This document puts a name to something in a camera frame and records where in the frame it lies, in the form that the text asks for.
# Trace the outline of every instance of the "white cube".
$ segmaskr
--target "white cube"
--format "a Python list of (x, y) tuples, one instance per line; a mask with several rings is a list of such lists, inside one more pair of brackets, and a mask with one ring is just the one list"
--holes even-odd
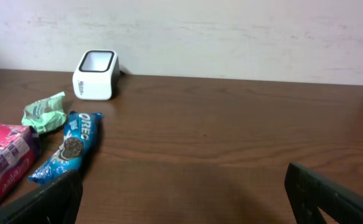
[(73, 90), (83, 100), (109, 100), (120, 76), (118, 54), (113, 50), (89, 50), (73, 73)]

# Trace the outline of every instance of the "candy wrapper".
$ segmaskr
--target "candy wrapper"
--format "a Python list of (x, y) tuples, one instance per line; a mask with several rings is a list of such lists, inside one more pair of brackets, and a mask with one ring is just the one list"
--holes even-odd
[(69, 114), (64, 141), (57, 151), (27, 179), (44, 184), (71, 169), (79, 169), (82, 159), (97, 141), (101, 113)]
[(0, 200), (39, 155), (39, 135), (32, 127), (0, 124)]
[(22, 125), (32, 126), (39, 134), (57, 129), (67, 120), (67, 114), (62, 109), (64, 98), (65, 93), (61, 92), (27, 105)]

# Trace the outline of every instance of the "black object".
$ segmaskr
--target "black object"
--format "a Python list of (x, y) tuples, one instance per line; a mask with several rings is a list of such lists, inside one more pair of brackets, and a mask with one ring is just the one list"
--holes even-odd
[(291, 163), (285, 189), (298, 224), (324, 224), (322, 209), (339, 223), (363, 223), (363, 197)]
[(0, 208), (0, 223), (75, 223), (82, 194), (80, 174), (67, 171)]

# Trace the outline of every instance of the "green wrapper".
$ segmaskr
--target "green wrapper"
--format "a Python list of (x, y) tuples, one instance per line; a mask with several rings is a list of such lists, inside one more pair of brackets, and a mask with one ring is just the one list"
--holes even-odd
[(22, 125), (32, 126), (39, 134), (57, 129), (67, 120), (62, 109), (64, 98), (65, 93), (61, 92), (25, 106)]

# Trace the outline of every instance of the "blue snack package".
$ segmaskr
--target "blue snack package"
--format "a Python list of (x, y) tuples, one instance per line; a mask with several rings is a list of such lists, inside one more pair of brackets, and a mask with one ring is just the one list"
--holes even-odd
[(69, 113), (69, 121), (64, 127), (64, 141), (57, 151), (41, 165), (28, 180), (38, 184), (60, 176), (71, 169), (79, 169), (86, 153), (97, 141), (101, 113)]

